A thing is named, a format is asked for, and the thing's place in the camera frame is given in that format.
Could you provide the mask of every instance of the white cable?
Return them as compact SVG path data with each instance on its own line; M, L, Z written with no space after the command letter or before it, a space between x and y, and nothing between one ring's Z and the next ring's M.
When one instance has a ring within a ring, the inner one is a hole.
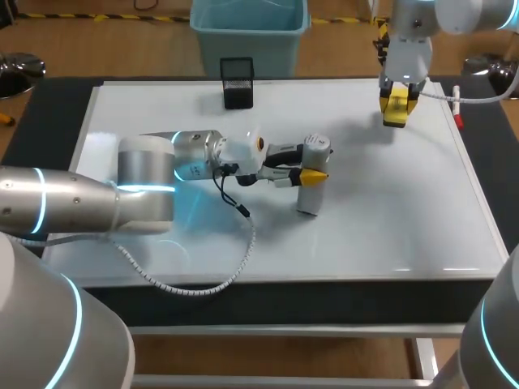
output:
M243 269L247 265L249 258L251 257L252 251L254 250L254 245L256 243L256 228L250 217L247 217L246 219L249 222L249 225L251 226L251 239L249 240L249 243L247 244L247 251L245 252L245 255L243 256L242 262L239 264L236 272L227 281L223 282L222 284L219 284L218 286L215 286L214 288L209 288L209 289L188 290L188 289L175 288L173 286L163 284L159 280L155 280L147 272L145 272L144 269L134 260L134 258L128 252L128 250L126 248L124 248L124 246L121 246L117 242L114 242L114 241L110 241L110 242L122 254L122 256L124 258L126 258L128 262L130 262L131 266L133 266L133 268L139 273L139 275L141 277L143 277L152 286L155 286L156 288L159 288L160 290L163 290L167 293L178 294L181 296L190 296L190 297L210 296L212 294L219 293L222 290L224 290L225 288L229 287L229 285L231 285L238 278L240 273L243 271ZM107 241L106 235L94 235L94 234L71 235L69 237L60 237L60 238L52 239L52 240L46 241L46 242L29 241L28 239L22 239L20 237L13 237L11 235L7 235L7 237L9 239L11 239L12 241L17 242L20 245L27 246L27 247L48 247L48 246L56 246L56 245L62 245L65 243L84 241L84 240Z
M427 93L427 92L420 92L420 95L425 96L425 97L430 97L431 99L448 101L449 103L490 104L490 103L496 103L498 101L504 100L507 97L509 97L516 90L517 85L519 85L519 69L517 69L517 71L516 71L516 75L513 78L512 84L508 87L506 92L503 93L501 96L488 97L487 99L456 99L454 97L449 97L449 96L433 95L432 93Z

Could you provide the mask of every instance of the robotic arm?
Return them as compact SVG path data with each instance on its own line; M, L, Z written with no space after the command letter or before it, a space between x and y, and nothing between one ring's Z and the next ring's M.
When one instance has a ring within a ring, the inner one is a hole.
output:
M392 33L376 42L383 70L380 110L386 126L404 127L418 103L431 67L431 37L483 30L517 31L517 0L396 0ZM393 88L403 83L407 88Z
M312 135L275 146L257 131L224 138L218 131L134 136L118 148L117 183L76 173L0 168L0 231L6 233L165 233L174 219L174 181L235 176L241 186L269 180L298 190L298 210L317 215L330 142Z

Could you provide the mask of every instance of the wooden floor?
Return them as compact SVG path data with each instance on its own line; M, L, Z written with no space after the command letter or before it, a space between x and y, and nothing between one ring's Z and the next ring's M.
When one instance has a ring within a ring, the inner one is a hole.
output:
M158 15L187 13L189 0L162 1ZM130 0L19 0L22 12L132 13ZM363 0L309 0L314 17L364 15ZM301 41L301 76L373 76L380 71L369 25L315 25ZM433 75L456 75L465 57L503 53L508 32L434 39ZM30 52L45 60L48 76L202 75L195 34L186 24L82 19L20 20L0 31L0 50ZM0 112L19 118L30 93L0 101ZM519 105L504 109L519 134ZM0 155L14 130L0 131ZM437 340L439 365L457 348ZM414 375L402 339L135 338L138 373L237 374L312 377L410 378Z

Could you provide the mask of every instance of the black cable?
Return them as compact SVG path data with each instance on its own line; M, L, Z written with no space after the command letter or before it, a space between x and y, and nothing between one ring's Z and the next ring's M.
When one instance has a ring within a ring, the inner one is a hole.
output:
M219 170L222 171L221 185L218 184L218 181L217 181L217 171L219 171ZM225 182L225 177L227 177L227 175L228 174L225 172L225 170L222 167L218 167L212 171L212 181L214 182L214 185L220 191L221 199L224 201L224 203L229 204L231 207L236 207L236 204L238 204L238 202L235 199L233 199L232 197L230 197L228 194L226 194L226 192L223 189L223 184Z
M238 212L240 212L245 218L248 219L249 217L251 217L251 213L249 212L249 210L246 209L243 204L238 204L238 202L235 199L230 197L224 191L225 179L229 176L229 171L227 171L228 168L232 169L232 168L227 167L227 166L220 166L218 168L215 168L212 171L212 181L214 182L214 185L220 191L221 199L224 201L224 203L229 204L231 207L236 208L238 210ZM221 171L221 185L219 185L218 181L217 181L217 172L219 170Z
M140 8L139 6L137 6L137 0L133 0L133 8L136 11L150 11L158 5L159 5L159 0L155 0L155 4L153 4L152 6L149 6L146 8Z

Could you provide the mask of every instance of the yellow tool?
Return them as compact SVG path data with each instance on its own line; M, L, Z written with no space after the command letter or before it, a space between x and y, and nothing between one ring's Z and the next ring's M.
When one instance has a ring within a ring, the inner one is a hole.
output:
M385 126L405 127L409 116L407 112L407 96L408 91L406 88L394 88L389 98L380 98L380 108L384 114L383 123Z
M380 88L380 112L384 116L384 125L404 128L407 118L413 112L420 97L419 86L411 84L407 88L393 88L388 81Z
M299 175L301 186L313 186L328 180L329 175L312 169L303 169Z
M12 127L14 124L16 124L16 120L11 116L7 116L3 113L0 113L0 123Z

